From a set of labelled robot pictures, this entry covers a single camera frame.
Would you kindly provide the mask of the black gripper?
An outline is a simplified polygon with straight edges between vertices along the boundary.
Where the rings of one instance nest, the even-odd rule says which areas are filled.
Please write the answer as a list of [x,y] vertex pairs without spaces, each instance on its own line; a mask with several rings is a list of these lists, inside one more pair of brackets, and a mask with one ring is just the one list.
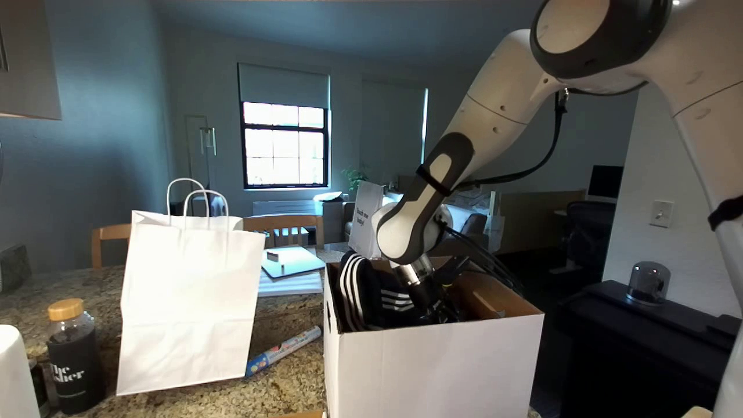
[[403,264],[405,285],[413,303],[420,308],[425,318],[452,318],[455,310],[445,301],[441,288],[420,269]]

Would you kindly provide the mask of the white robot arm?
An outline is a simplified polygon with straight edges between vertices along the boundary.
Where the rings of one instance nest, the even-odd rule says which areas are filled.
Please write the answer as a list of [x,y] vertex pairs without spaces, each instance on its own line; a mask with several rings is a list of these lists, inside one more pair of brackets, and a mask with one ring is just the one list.
[[734,294],[743,301],[743,0],[542,0],[474,76],[413,186],[376,221],[397,264],[439,238],[442,196],[502,155],[539,107],[567,90],[619,94],[654,85],[708,201]]

